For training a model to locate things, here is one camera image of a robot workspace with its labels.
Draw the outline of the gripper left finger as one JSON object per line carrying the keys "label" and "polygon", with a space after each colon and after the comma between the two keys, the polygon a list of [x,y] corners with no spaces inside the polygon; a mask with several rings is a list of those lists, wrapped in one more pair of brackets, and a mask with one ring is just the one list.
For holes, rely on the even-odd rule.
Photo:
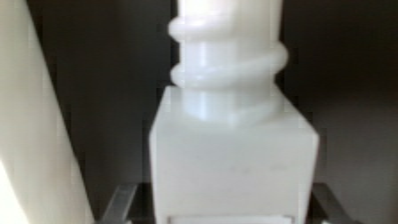
{"label": "gripper left finger", "polygon": [[132,224],[128,214],[139,185],[125,183],[117,186],[100,224]]}

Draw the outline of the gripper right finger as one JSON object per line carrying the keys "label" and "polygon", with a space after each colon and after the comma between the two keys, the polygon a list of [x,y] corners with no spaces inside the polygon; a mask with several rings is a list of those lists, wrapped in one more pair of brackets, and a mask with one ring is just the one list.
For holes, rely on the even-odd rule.
{"label": "gripper right finger", "polygon": [[313,185],[308,224],[352,224],[352,218],[325,183]]}

